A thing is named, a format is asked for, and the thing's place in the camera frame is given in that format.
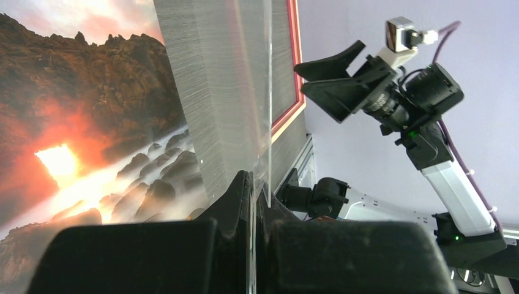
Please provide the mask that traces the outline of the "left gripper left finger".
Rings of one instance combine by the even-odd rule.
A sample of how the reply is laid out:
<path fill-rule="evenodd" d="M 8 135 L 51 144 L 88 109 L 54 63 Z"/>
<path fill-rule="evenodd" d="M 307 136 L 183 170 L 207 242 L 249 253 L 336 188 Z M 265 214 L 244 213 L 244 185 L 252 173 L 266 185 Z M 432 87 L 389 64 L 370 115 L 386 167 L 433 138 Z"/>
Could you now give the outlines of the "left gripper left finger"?
<path fill-rule="evenodd" d="M 47 247 L 29 293 L 247 293 L 251 175 L 194 220 L 71 227 Z"/>

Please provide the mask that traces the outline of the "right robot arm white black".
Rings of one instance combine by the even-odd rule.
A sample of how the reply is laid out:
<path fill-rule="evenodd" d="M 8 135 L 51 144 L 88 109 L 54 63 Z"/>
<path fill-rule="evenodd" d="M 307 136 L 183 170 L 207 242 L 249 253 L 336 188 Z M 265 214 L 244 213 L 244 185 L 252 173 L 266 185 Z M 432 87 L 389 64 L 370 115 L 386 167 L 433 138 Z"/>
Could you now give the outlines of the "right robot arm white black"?
<path fill-rule="evenodd" d="M 417 48 L 382 48 L 350 75 L 348 67 L 364 46 L 357 41 L 336 55 L 296 64 L 293 70 L 304 80 L 301 93 L 338 123 L 362 111 L 379 122 L 383 135 L 399 134 L 396 145 L 405 148 L 446 207 L 435 214 L 434 234 L 449 266 L 517 279 L 518 246 L 506 243 L 439 123 L 462 101 L 460 85 L 436 62 L 398 80 L 397 69 Z"/>

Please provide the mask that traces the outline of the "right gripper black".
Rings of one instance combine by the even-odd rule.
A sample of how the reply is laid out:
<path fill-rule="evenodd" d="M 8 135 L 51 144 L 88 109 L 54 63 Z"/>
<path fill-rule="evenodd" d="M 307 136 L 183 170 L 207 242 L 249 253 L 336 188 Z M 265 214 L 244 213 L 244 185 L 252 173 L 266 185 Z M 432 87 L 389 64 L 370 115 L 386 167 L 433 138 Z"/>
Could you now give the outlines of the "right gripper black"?
<path fill-rule="evenodd" d="M 364 48 L 357 40 L 336 55 L 296 64 L 295 73 L 310 81 L 303 84 L 302 93 L 338 123 L 362 109 L 381 123 L 383 130 L 406 129 L 409 111 L 397 91 L 397 72 L 391 66 L 369 55 L 357 77 L 347 73 Z"/>

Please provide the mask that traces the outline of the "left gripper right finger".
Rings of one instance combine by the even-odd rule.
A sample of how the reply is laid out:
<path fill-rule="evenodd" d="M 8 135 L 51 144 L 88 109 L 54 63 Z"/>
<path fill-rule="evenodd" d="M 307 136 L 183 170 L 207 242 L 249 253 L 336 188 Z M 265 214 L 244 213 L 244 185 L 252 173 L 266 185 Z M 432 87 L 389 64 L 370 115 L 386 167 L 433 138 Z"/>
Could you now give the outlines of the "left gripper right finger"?
<path fill-rule="evenodd" d="M 257 293 L 457 293 L 439 247 L 410 222 L 339 221 L 346 184 L 264 186 Z"/>

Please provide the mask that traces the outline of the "transparent acrylic sheet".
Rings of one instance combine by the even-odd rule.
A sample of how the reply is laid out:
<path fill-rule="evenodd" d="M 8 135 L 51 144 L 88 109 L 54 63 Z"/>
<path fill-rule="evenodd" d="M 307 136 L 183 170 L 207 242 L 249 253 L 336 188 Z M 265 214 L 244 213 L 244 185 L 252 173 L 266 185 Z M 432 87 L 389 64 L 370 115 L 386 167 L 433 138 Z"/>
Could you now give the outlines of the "transparent acrylic sheet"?
<path fill-rule="evenodd" d="M 256 200 L 271 181 L 272 2 L 154 5 L 208 197 L 243 170 Z"/>

